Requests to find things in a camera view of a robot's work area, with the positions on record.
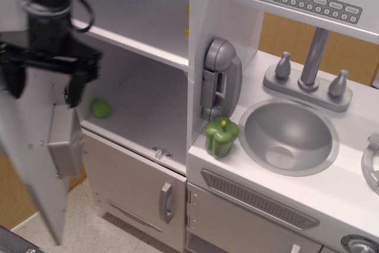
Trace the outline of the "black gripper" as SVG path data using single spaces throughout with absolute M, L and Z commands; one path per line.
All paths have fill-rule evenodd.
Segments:
M 27 27 L 1 30 L 1 76 L 11 95 L 19 99 L 26 83 L 26 69 L 70 75 L 70 107 L 81 102 L 85 85 L 98 78 L 101 52 L 78 40 L 74 33 L 89 30 L 72 25 L 69 7 L 27 11 Z

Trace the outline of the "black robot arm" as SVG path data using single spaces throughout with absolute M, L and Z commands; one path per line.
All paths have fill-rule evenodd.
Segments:
M 94 23 L 86 0 L 79 0 Z M 75 38 L 89 27 L 76 28 L 71 22 L 72 0 L 20 0 L 27 14 L 27 29 L 1 32 L 1 75 L 7 90 L 20 98 L 26 83 L 26 69 L 37 68 L 70 75 L 65 88 L 67 103 L 77 107 L 85 85 L 98 78 L 102 54 Z

